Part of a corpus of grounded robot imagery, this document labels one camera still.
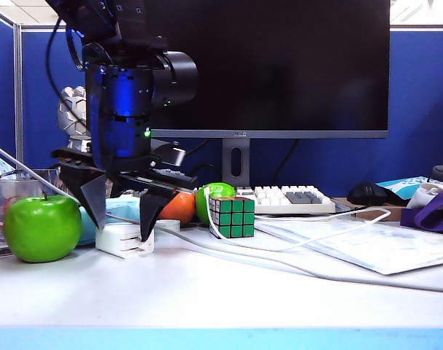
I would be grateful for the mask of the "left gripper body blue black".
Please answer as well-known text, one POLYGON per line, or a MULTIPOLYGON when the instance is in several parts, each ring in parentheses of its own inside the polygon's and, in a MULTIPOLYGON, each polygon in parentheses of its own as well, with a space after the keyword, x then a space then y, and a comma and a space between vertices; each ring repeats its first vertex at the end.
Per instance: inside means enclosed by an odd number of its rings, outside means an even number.
POLYGON ((63 175, 66 174, 66 169, 77 170, 83 179, 90 177, 93 172, 102 172, 113 184, 126 189, 148 183, 151 186, 172 186, 193 190, 198 184, 196 177, 186 176, 169 168, 156 168, 162 163, 162 158, 153 154, 137 158, 115 158, 107 168, 96 165, 91 153, 74 149, 55 149, 51 152, 51 156, 60 160, 63 175))

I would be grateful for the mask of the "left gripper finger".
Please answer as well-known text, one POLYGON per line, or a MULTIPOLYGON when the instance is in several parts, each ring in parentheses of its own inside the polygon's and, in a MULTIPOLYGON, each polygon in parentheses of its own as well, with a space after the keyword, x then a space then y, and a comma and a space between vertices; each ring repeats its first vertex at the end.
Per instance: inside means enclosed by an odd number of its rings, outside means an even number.
POLYGON ((163 208, 174 199, 176 192, 158 192, 145 190, 139 199, 139 220, 142 242, 146 242, 155 227, 163 208))
POLYGON ((62 163, 60 179, 98 229, 106 222, 106 174, 91 166, 62 163))

